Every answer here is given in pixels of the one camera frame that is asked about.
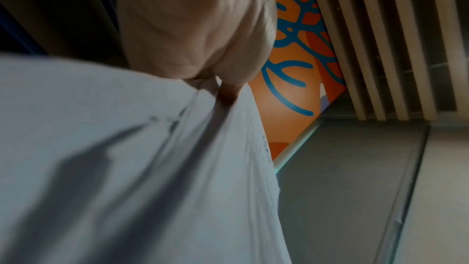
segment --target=fingertip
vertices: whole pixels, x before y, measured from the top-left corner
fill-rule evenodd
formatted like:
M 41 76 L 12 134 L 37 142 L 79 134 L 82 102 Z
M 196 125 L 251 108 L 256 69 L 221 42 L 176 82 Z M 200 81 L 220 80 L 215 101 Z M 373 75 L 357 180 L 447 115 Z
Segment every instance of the fingertip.
M 225 105 L 232 105 L 235 103 L 236 99 L 239 96 L 239 93 L 241 92 L 241 89 L 243 88 L 244 84 L 242 85 L 228 85 L 225 83 L 221 83 L 221 87 L 218 90 L 218 99 L 220 100 L 221 103 Z

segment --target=beige slat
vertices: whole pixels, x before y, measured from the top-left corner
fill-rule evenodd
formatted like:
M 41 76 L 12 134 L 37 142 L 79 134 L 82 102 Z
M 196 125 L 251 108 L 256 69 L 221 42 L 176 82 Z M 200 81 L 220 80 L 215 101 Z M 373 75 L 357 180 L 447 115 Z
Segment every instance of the beige slat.
M 357 75 L 352 69 L 352 63 L 348 52 L 345 49 L 345 42 L 339 32 L 339 26 L 334 15 L 334 9 L 329 0 L 317 0 L 321 9 L 327 32 L 331 38 L 332 45 L 336 52 L 337 60 L 341 66 L 343 77 L 347 83 L 347 88 L 352 99 L 353 107 L 359 120 L 366 120 L 366 113 L 363 103 L 363 91 L 358 81 Z
M 358 22 L 355 0 L 339 0 L 339 3 L 350 33 L 350 38 L 352 39 L 353 47 L 357 54 L 360 68 L 362 69 L 363 78 L 370 95 L 376 118 L 379 121 L 385 121 L 386 113 L 383 106 L 383 97 L 381 95 L 381 89 L 378 87 L 378 79 L 374 66 L 372 65 L 373 60 L 371 58 L 371 53 L 365 44 L 362 29 Z
M 438 117 L 438 111 L 431 88 L 428 64 L 425 59 L 412 0 L 396 0 L 396 5 L 404 31 L 404 38 L 407 44 L 424 118 L 428 121 L 435 121 Z
M 435 0 L 458 115 L 469 120 L 469 72 L 456 0 Z
M 379 0 L 364 0 L 364 2 L 383 63 L 389 90 L 391 91 L 392 101 L 396 108 L 397 118 L 401 121 L 409 120 L 409 110 L 402 87 L 401 73 L 396 67 L 397 59 L 392 48 L 388 29 L 384 23 L 381 3 Z

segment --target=orange mural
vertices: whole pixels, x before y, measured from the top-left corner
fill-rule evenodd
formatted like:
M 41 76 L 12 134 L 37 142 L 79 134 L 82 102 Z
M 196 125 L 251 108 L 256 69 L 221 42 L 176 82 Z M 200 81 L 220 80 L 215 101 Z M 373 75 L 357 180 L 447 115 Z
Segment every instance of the orange mural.
M 272 159 L 345 89 L 316 0 L 276 0 L 277 37 L 250 83 Z

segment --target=white fabric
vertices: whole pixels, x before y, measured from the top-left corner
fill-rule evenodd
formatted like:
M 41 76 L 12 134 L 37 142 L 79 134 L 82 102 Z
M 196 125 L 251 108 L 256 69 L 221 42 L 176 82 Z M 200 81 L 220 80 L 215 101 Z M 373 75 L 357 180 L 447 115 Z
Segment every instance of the white fabric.
M 0 58 L 0 264 L 290 263 L 246 87 Z

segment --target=skin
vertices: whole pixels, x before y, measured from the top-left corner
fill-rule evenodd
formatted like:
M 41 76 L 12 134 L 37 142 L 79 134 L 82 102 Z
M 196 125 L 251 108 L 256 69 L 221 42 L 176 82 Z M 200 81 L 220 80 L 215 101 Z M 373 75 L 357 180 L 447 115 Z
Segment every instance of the skin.
M 236 100 L 260 71 L 277 28 L 275 0 L 117 0 L 130 67 L 164 78 L 218 76 Z

